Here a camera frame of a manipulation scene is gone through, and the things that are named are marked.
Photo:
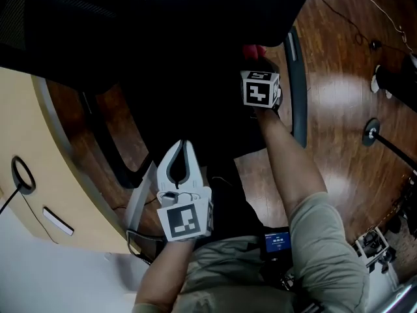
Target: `white cube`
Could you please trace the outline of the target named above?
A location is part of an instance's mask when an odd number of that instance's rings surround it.
[[[242,76],[243,104],[262,108],[272,108],[281,96],[280,75],[278,73],[240,71]]]
[[[213,204],[208,198],[158,209],[158,216],[168,241],[209,236],[213,229],[212,215]]]

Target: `wooden floor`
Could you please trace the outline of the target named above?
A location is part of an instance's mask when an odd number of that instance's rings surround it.
[[[368,39],[406,50],[401,37],[386,16],[368,0],[327,0],[348,16]],[[376,0],[396,24],[407,32],[410,45],[417,48],[417,8],[411,0]],[[308,83],[308,147],[328,187],[332,203],[345,224],[351,242],[370,226],[379,224],[399,196],[410,169],[382,145],[361,144],[366,122],[377,117],[381,134],[404,152],[417,158],[417,113],[383,92],[371,93],[373,69],[383,64],[398,71],[404,54],[389,48],[371,52],[366,41],[358,45],[356,29],[334,14],[321,0],[307,0],[296,28],[301,41]],[[267,57],[281,67],[284,104],[280,115],[291,124],[288,76],[283,47],[269,48]],[[112,207],[125,205],[132,193],[115,181],[93,135],[87,130],[76,92],[48,82],[58,116],[74,147],[80,166],[90,175]],[[131,169],[145,155],[128,108],[115,86],[99,96],[109,129]],[[248,201],[268,226],[282,226],[287,219],[272,179],[266,151],[236,159]],[[141,227],[160,232],[157,203],[146,206]]]

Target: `wooden desk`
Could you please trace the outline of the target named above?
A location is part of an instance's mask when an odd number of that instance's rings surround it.
[[[25,161],[35,178],[36,190],[26,199],[55,242],[128,253],[122,222],[71,159],[45,80],[0,68],[0,187],[5,198],[15,190],[10,170],[14,155]],[[50,240],[22,195],[9,206],[34,236]],[[74,228],[73,236],[43,216],[44,206]]]

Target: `chair backrest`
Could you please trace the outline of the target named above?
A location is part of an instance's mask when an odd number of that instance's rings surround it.
[[[0,0],[0,66],[101,93],[138,61],[204,60],[196,45],[277,46],[304,1]]]

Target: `small screen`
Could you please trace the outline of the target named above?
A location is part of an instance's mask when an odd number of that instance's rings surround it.
[[[265,234],[266,252],[273,253],[290,249],[291,242],[288,232]]]

